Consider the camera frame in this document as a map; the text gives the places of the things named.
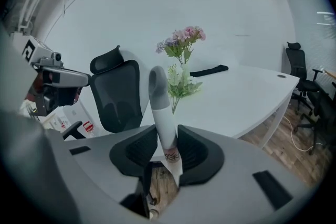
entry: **chair wheel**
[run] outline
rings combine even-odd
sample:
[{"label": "chair wheel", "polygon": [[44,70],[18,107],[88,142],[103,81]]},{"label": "chair wheel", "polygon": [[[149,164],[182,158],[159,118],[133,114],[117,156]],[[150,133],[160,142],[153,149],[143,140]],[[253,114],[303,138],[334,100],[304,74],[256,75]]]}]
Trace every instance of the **chair wheel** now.
[{"label": "chair wheel", "polygon": [[158,203],[158,200],[156,198],[153,198],[153,200],[150,201],[151,205],[157,205],[157,203]]}]

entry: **pink flower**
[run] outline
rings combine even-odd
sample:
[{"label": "pink flower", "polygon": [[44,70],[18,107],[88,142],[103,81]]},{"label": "pink flower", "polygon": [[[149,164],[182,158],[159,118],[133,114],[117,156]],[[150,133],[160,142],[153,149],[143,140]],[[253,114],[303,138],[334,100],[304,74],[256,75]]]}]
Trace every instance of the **pink flower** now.
[{"label": "pink flower", "polygon": [[195,28],[193,26],[186,27],[184,31],[188,32],[190,36],[193,36],[195,34]]},{"label": "pink flower", "polygon": [[199,32],[198,34],[200,40],[205,40],[205,33],[203,32],[203,30],[201,32]]},{"label": "pink flower", "polygon": [[187,38],[190,38],[190,34],[185,30],[178,30],[174,32],[173,39],[179,39],[184,42]]},{"label": "pink flower", "polygon": [[201,29],[199,26],[195,26],[195,31],[203,32],[203,29]]}]

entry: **cable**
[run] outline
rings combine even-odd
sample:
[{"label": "cable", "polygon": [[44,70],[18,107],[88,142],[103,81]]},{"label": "cable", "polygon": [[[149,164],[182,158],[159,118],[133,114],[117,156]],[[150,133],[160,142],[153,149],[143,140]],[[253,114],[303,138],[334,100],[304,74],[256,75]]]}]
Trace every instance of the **cable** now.
[{"label": "cable", "polygon": [[293,139],[293,126],[292,126],[292,124],[290,123],[289,119],[287,119],[285,116],[284,116],[284,118],[285,118],[285,119],[289,122],[289,124],[290,124],[290,127],[291,127],[290,136],[292,137],[292,142],[293,142],[294,147],[296,147],[299,151],[303,151],[303,152],[307,152],[307,151],[311,150],[314,146],[311,146],[311,147],[310,147],[309,149],[307,149],[307,150],[303,150],[303,149],[298,148],[298,147],[296,146],[296,144],[295,144],[295,142],[294,142],[294,139]]}]

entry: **black object on desk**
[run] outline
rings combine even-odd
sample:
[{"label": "black object on desk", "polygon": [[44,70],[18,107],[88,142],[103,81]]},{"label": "black object on desk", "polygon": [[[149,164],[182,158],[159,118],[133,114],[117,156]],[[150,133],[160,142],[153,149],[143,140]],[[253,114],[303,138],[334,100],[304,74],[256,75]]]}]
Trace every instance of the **black object on desk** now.
[{"label": "black object on desk", "polygon": [[222,72],[226,70],[229,70],[227,66],[219,65],[211,69],[205,69],[205,70],[198,71],[198,72],[190,72],[190,76],[198,78],[201,76],[206,76],[206,75],[210,75],[210,74],[214,74],[214,73],[218,73],[218,72]]},{"label": "black object on desk", "polygon": [[252,175],[275,210],[280,209],[293,199],[269,171],[257,172]]}]

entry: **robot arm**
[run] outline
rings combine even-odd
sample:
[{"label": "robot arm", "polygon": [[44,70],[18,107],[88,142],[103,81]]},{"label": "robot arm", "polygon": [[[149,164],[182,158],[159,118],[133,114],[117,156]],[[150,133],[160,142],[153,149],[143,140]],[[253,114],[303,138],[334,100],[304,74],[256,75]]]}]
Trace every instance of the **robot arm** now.
[{"label": "robot arm", "polygon": [[90,75],[64,68],[61,54],[52,51],[38,39],[16,33],[13,44],[38,72],[29,89],[37,108],[32,115],[47,116],[58,106],[74,104],[79,89],[89,85]]}]

